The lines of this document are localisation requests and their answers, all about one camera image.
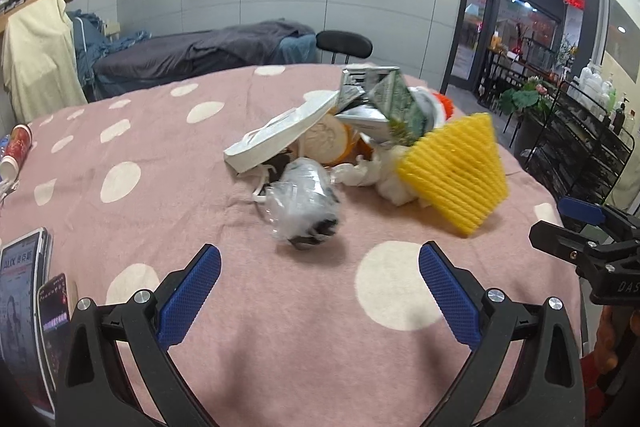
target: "blue gripper pad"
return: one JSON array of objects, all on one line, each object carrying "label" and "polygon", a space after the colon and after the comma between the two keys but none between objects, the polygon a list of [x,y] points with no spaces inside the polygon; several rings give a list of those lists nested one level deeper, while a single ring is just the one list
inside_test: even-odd
[{"label": "blue gripper pad", "polygon": [[476,306],[430,245],[420,248],[418,267],[456,340],[475,350],[482,341]]},{"label": "blue gripper pad", "polygon": [[216,247],[209,247],[175,289],[159,314],[158,344],[167,350],[180,344],[220,276],[222,259]]},{"label": "blue gripper pad", "polygon": [[561,216],[571,217],[583,223],[597,227],[605,221],[602,207],[597,204],[586,203],[574,198],[562,198],[558,201],[558,212]]}]

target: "human hand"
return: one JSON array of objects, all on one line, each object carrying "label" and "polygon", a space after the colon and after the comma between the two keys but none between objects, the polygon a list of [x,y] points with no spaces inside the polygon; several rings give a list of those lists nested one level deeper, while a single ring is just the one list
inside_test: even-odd
[{"label": "human hand", "polygon": [[[596,332],[596,345],[593,348],[593,357],[596,369],[601,375],[606,375],[618,365],[618,357],[613,351],[616,343],[616,332],[611,324],[612,306],[604,306],[600,314],[600,324]],[[629,321],[631,330],[640,337],[640,311],[636,310]]]}]

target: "door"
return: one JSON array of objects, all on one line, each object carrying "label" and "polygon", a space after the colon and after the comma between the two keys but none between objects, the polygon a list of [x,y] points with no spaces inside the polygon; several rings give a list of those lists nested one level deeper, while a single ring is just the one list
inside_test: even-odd
[{"label": "door", "polygon": [[493,0],[466,0],[465,16],[460,29],[456,58],[450,83],[463,89],[473,89],[474,74],[480,68],[490,33],[488,19]]}]

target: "plant pot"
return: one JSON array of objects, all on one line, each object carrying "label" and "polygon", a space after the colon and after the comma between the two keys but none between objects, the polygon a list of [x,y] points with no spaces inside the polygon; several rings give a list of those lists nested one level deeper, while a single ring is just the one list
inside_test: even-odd
[{"label": "plant pot", "polygon": [[521,154],[524,150],[533,149],[543,126],[535,117],[531,116],[528,111],[524,111],[523,114],[520,115],[520,121],[520,128],[513,143],[513,155],[516,157],[516,160],[518,160],[518,163],[524,167],[528,154],[524,155],[524,157],[522,157]]}]

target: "red can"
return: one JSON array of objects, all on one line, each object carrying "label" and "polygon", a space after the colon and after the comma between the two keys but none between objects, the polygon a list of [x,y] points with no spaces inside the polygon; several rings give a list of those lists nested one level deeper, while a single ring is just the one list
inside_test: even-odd
[{"label": "red can", "polygon": [[11,131],[4,157],[0,161],[0,176],[3,180],[15,180],[18,177],[32,141],[31,129],[26,125],[16,125]]}]

